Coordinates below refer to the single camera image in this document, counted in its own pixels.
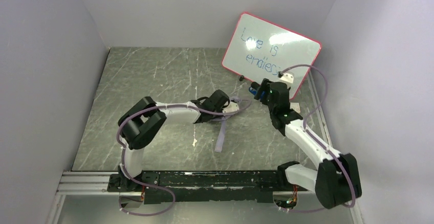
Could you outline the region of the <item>lilac folding umbrella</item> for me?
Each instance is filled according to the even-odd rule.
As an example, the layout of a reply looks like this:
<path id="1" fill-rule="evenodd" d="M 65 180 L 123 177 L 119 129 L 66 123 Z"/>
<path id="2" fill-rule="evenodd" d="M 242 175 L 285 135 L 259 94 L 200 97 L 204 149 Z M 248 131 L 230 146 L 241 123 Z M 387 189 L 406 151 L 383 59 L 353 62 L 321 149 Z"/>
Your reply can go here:
<path id="1" fill-rule="evenodd" d="M 237 97 L 237 96 L 230 98 L 230 101 L 234 101 L 239 105 L 240 111 L 238 113 L 245 111 L 247 108 L 250 107 L 250 105 L 252 103 L 252 101 L 250 99 L 242 99 L 242 98 Z M 237 115 L 238 113 L 236 113 L 234 115 L 228 115 L 228 116 L 223 115 L 220 118 L 213 119 L 213 121 L 217 121 L 217 122 L 221 123 L 220 132 L 219 132 L 219 135 L 218 135 L 218 138 L 217 138 L 217 141 L 215 144 L 215 148 L 214 148 L 215 152 L 222 152 L 223 145 L 225 142 L 225 137 L 226 137 L 227 120 L 229 118 L 231 118 L 232 116 Z"/>

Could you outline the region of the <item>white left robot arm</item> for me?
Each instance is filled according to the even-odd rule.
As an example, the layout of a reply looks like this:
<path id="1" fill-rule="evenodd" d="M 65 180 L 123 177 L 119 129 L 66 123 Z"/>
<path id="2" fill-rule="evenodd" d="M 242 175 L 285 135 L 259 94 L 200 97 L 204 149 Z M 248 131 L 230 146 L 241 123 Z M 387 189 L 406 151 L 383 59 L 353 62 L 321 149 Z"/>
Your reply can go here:
<path id="1" fill-rule="evenodd" d="M 185 103 L 161 103 L 150 96 L 142 98 L 118 121 L 116 140 L 121 145 L 118 171 L 122 184 L 135 184 L 139 180 L 144 149 L 164 125 L 225 121 L 240 110 L 239 102 L 220 89 L 209 97 Z"/>

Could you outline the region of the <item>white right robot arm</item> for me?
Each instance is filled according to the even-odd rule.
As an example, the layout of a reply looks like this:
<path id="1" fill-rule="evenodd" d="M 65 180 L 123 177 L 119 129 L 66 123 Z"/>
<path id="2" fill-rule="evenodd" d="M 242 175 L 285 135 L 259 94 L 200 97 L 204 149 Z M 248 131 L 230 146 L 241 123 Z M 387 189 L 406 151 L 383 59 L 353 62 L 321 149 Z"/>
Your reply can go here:
<path id="1" fill-rule="evenodd" d="M 352 207 L 362 196 L 356 158 L 342 154 L 309 129 L 303 116 L 290 107 L 286 83 L 265 78 L 252 83 L 250 90 L 255 100 L 268 107 L 273 127 L 294 142 L 315 167 L 310 169 L 296 161 L 284 163 L 277 170 L 279 184 L 315 193 L 325 209 Z"/>

